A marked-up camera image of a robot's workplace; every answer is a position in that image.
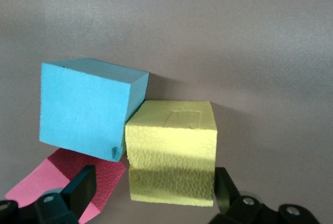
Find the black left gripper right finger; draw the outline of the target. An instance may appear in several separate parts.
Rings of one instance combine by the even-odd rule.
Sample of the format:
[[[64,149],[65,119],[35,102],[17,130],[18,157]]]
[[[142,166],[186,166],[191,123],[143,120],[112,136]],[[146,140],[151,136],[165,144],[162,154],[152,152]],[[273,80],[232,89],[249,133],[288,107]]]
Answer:
[[[253,196],[241,195],[224,167],[215,168],[214,193],[220,213],[210,224],[278,224],[278,213]]]

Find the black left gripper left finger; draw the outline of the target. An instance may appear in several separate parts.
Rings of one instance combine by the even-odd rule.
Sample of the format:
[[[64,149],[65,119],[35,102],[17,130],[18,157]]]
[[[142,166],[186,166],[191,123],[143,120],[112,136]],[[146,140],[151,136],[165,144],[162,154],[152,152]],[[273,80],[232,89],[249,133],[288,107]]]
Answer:
[[[87,165],[61,192],[44,194],[34,203],[37,224],[79,224],[96,189],[96,168]]]

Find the yellow foam cube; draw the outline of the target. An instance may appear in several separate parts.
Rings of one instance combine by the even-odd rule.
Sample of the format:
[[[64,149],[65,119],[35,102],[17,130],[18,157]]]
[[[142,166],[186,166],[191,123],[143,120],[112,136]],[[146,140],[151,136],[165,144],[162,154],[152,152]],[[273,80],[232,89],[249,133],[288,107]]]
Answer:
[[[125,126],[134,201],[211,207],[217,126],[208,101],[147,100]]]

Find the cyan foam cube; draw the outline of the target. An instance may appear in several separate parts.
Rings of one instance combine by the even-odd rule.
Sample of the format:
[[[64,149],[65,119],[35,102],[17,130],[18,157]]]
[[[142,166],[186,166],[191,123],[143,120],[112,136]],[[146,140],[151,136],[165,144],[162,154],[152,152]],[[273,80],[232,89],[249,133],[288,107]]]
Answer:
[[[126,150],[124,128],[143,103],[149,73],[91,58],[41,66],[41,142],[107,161]]]

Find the red foam cube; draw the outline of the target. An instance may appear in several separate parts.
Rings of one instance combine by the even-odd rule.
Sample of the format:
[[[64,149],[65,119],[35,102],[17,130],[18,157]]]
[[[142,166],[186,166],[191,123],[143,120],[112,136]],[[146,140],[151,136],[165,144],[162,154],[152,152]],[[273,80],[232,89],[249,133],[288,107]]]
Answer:
[[[27,177],[14,186],[5,198],[25,207],[47,191],[64,188],[86,165],[96,167],[97,191],[79,223],[86,224],[99,215],[125,171],[121,162],[111,162],[59,148]]]

